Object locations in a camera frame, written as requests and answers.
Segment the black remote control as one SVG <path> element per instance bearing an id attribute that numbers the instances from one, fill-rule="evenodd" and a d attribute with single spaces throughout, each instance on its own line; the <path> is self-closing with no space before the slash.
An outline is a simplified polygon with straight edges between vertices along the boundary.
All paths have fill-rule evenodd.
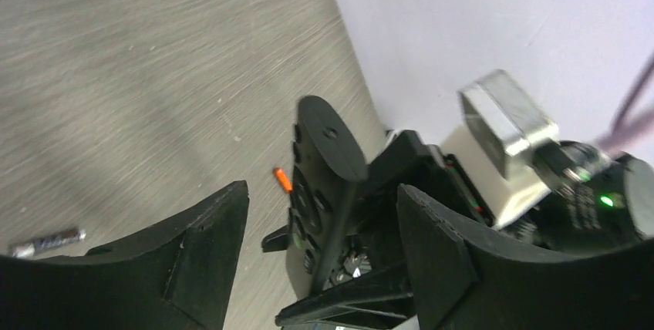
<path id="1" fill-rule="evenodd" d="M 286 269 L 296 296 L 322 291 L 347 253 L 346 237 L 367 163 L 341 116 L 319 96 L 297 106 Z"/>

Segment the orange battery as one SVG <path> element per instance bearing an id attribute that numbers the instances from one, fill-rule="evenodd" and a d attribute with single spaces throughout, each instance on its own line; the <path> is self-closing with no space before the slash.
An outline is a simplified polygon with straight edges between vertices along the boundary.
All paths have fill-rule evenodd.
<path id="1" fill-rule="evenodd" d="M 293 190 L 293 186 L 291 180 L 285 174 L 284 170 L 280 167 L 277 167 L 273 169 L 273 174 L 284 192 L 290 194 Z"/>

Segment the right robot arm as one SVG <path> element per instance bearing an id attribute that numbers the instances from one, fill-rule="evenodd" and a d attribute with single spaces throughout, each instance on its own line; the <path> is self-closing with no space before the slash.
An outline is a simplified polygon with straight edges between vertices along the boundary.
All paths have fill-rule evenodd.
<path id="1" fill-rule="evenodd" d="M 356 235 L 283 329 L 651 329 L 653 172 L 624 155 L 495 231 L 454 155 L 413 131 L 373 161 Z"/>

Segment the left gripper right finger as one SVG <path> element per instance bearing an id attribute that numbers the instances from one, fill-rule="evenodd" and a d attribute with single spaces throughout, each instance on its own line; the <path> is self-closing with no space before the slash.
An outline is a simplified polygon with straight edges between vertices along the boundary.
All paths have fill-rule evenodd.
<path id="1" fill-rule="evenodd" d="M 422 329 L 651 329 L 653 243 L 593 257 L 525 244 L 410 185 L 396 209 Z"/>

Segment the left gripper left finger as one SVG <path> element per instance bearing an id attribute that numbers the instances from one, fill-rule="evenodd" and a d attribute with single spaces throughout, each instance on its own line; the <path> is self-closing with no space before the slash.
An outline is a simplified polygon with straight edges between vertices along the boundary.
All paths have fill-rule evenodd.
<path id="1" fill-rule="evenodd" d="M 244 229 L 239 180 L 83 256 L 1 259 L 3 329 L 220 329 Z"/>

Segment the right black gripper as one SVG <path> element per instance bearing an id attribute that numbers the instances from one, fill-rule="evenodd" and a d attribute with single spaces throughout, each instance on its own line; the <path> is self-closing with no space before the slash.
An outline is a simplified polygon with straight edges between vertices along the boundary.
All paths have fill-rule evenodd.
<path id="1" fill-rule="evenodd" d="M 406 184 L 451 210 L 491 224 L 491 213 L 459 160 L 426 145 L 417 132 L 403 131 L 368 166 L 368 180 L 352 214 L 352 232 L 373 267 L 359 278 L 308 296 L 275 317 L 282 328 L 325 324 L 355 329 L 392 329 L 416 314 L 396 213 L 397 189 Z M 288 225 L 261 241 L 264 253 L 285 251 Z"/>

